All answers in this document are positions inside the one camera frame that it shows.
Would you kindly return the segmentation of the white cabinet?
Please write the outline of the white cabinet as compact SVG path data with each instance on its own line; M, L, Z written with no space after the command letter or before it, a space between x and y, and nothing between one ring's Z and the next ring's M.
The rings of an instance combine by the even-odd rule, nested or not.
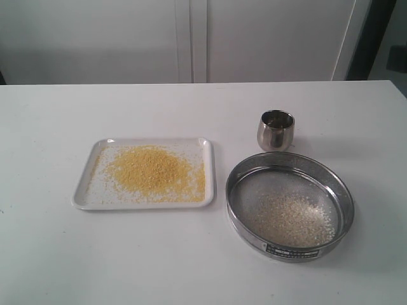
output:
M11 85L343 80L369 1L2 1Z

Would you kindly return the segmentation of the white plastic tray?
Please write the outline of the white plastic tray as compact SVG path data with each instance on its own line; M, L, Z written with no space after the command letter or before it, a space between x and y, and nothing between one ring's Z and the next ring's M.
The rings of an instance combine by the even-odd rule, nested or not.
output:
M208 139L104 139L91 150L72 204L80 210L199 208L214 193Z

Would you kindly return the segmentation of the stainless steel cup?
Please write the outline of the stainless steel cup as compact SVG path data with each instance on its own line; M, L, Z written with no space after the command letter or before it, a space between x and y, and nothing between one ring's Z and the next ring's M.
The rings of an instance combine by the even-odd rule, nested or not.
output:
M269 110L261 115L257 130L258 145L267 152L286 151L293 143L294 116L283 110Z

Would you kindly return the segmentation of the yellow and white grains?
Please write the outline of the yellow and white grains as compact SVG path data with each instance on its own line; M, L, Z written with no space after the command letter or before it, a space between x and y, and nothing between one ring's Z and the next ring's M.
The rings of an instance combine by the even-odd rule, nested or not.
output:
M105 206L204 199L204 149L199 143L105 147L85 192L86 203Z

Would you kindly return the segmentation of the dark object behind table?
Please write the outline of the dark object behind table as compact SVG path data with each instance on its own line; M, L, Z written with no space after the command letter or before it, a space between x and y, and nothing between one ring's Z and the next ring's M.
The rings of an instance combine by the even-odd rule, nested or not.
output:
M406 74L406 46L392 46L386 63L386 69Z

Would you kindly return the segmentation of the round stainless steel sieve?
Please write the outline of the round stainless steel sieve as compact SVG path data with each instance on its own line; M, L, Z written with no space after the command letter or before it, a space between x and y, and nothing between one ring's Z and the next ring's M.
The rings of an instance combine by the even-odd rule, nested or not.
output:
M264 195L304 196L332 218L335 237L309 248L279 245L257 235L247 226L248 216ZM263 255L286 262L316 260L334 249L349 232L355 205L344 182L328 167L291 152L264 152L241 161L226 181L226 206L234 229Z

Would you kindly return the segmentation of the white rice grains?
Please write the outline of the white rice grains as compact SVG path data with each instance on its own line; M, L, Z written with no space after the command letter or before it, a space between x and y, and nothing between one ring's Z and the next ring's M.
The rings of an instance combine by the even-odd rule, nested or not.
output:
M336 234L328 212L304 196L264 195L248 216L247 226L279 245L309 248L330 242Z

